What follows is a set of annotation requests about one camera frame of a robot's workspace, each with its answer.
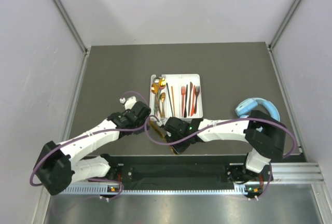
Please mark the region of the gold metal knife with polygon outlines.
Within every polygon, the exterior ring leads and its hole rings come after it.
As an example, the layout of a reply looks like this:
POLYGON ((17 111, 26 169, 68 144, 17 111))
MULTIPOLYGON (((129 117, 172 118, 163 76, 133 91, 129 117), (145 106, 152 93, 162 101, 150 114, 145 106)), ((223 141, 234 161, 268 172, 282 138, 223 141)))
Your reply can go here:
MULTIPOLYGON (((162 141, 167 144, 168 142, 167 142, 167 139, 166 139, 166 135, 158 127, 158 125, 155 122, 151 121, 151 120, 149 121, 149 125, 161 137, 162 141)), ((169 148, 170 148, 170 150, 172 151, 173 154, 179 155, 179 153, 172 146, 169 146, 169 148)))

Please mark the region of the gold metal spoon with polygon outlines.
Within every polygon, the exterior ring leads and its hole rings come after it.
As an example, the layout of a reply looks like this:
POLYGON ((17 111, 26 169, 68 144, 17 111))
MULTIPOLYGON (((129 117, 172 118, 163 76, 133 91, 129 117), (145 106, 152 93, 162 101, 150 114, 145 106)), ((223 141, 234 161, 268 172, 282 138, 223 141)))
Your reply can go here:
POLYGON ((161 117, 164 117, 165 116, 165 112, 164 112, 165 92, 162 92, 160 94, 159 100, 161 102, 161 117))

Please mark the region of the white divided utensil tray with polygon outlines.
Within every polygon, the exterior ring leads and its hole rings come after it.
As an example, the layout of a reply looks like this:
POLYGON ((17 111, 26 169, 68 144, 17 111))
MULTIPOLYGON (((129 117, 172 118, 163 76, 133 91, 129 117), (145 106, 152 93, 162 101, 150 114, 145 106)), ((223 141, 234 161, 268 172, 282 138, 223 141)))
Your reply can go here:
MULTIPOLYGON (((163 74, 163 75, 151 75, 150 78, 150 84, 154 83, 155 77, 164 77, 166 79, 166 82, 169 85, 170 95, 171 95, 171 86, 173 86, 174 90, 174 105, 175 105, 175 117, 181 118, 184 120, 189 120, 192 118, 202 118, 203 117, 203 106, 202 106, 202 87, 200 83, 200 76, 198 74, 163 74), (181 86, 186 87, 186 94, 187 94, 187 88, 189 83, 192 82, 193 86, 200 86, 200 94, 198 97, 198 104, 197 104, 197 113, 193 116, 189 117, 182 117, 182 96, 181 96, 181 86)), ((157 95, 154 95, 151 92, 150 88, 150 97, 149 97, 149 106, 151 108, 151 113, 153 115, 156 115, 157 117, 164 119, 172 117, 171 115, 171 108, 169 104, 169 98, 167 93, 167 88, 162 90, 162 92, 165 92, 165 101, 164 101, 164 112, 165 116, 161 117, 158 111, 158 107, 156 105, 156 98, 157 95)), ((186 94, 185 94, 185 108, 184 108, 184 114, 186 109, 186 94)))

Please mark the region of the orange plastic knife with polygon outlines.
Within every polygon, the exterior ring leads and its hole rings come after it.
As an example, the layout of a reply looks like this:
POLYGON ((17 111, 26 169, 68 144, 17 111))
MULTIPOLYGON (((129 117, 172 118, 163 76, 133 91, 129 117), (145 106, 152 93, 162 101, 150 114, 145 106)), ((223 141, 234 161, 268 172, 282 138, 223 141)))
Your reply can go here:
POLYGON ((193 91, 192 91, 192 102, 191 102, 190 116, 193 116, 194 113, 195 113, 195 98, 196 98, 196 85, 193 86, 193 91))

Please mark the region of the orange plastic fork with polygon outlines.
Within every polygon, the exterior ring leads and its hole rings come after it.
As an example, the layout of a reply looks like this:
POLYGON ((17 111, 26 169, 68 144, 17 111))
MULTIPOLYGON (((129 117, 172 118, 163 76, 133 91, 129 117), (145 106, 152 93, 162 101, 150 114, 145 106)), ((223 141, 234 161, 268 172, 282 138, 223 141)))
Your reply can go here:
POLYGON ((184 116, 185 94, 186 94, 186 87, 185 87, 185 86, 181 86, 181 96, 182 96, 182 117, 184 116))

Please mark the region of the iridescent purple spoon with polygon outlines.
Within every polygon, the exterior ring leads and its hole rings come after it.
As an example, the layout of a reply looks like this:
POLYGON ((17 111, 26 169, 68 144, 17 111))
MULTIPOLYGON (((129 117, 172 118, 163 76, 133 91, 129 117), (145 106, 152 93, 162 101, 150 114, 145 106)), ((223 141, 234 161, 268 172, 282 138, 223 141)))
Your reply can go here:
POLYGON ((156 105, 158 107, 159 114, 161 114, 159 97, 160 97, 160 94, 161 94, 162 90, 166 86, 166 79, 164 77, 160 77, 160 80, 157 84, 159 85, 159 93, 158 93, 157 98, 156 98, 156 105))

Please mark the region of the black chopstick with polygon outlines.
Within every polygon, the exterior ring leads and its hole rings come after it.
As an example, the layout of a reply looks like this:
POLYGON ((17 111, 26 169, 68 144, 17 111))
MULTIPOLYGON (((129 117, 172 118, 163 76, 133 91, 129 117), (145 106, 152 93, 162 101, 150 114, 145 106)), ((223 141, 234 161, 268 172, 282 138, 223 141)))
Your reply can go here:
POLYGON ((168 93, 168 98, 169 98, 169 104, 170 104, 170 108, 171 108, 171 115, 172 115, 172 117, 174 117, 173 106, 172 106, 172 103, 171 103, 170 90, 169 90, 169 85, 168 85, 167 82, 166 82, 166 88, 167 88, 167 93, 168 93))

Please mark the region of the gold thin utensil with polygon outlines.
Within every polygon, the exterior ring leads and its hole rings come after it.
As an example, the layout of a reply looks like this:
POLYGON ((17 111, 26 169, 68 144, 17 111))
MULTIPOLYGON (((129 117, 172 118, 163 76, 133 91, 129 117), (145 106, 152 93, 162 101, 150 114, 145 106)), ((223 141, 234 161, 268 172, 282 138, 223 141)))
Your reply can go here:
POLYGON ((154 95, 158 95, 158 93, 159 93, 159 85, 157 83, 152 83, 152 85, 151 85, 151 92, 154 95))

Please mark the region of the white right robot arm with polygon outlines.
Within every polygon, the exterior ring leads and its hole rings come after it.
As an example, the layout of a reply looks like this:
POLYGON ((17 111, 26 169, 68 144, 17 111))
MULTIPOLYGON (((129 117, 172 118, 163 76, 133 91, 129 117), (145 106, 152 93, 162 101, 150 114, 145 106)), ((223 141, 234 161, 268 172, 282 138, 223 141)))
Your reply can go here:
POLYGON ((211 141, 240 141, 251 145, 240 168, 228 168, 231 181, 245 183, 255 180, 271 160, 282 159, 285 146, 285 125, 260 110, 247 118, 209 120, 193 118, 190 122, 170 117, 158 121, 157 126, 166 131, 165 140, 176 154, 183 153, 190 145, 211 141))

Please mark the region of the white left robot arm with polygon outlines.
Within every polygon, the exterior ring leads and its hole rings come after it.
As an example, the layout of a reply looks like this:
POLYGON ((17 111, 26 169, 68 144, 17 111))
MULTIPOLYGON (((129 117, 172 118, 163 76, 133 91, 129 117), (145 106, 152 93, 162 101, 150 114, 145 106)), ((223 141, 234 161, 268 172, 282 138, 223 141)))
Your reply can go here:
POLYGON ((50 195, 57 195, 79 181, 95 178, 110 181, 117 177, 118 169, 109 155, 102 154, 92 159, 86 156, 110 142, 142 131, 151 113, 150 107, 134 96, 122 103, 123 112, 110 114, 94 128, 70 140, 58 144, 49 141, 43 146, 33 175, 50 195))

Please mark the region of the light blue headphones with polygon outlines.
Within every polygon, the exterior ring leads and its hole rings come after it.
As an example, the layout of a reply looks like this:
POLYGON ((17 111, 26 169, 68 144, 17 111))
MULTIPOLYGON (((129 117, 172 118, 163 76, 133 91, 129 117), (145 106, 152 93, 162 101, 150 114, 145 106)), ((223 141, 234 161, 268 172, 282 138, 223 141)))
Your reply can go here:
POLYGON ((277 107, 271 101, 260 97, 252 97, 243 100, 234 111, 239 118, 246 118, 249 116, 250 112, 257 109, 264 109, 265 112, 276 121, 281 120, 277 107))

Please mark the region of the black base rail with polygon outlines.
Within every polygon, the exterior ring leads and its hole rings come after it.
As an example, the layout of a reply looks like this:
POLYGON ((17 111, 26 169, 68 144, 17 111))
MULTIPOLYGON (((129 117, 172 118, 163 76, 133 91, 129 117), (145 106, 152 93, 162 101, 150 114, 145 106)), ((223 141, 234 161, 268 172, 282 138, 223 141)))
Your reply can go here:
POLYGON ((105 179, 123 183, 126 190, 222 190, 235 184, 261 184, 274 180, 275 169, 245 168, 245 155, 110 156, 102 154, 110 169, 105 179))

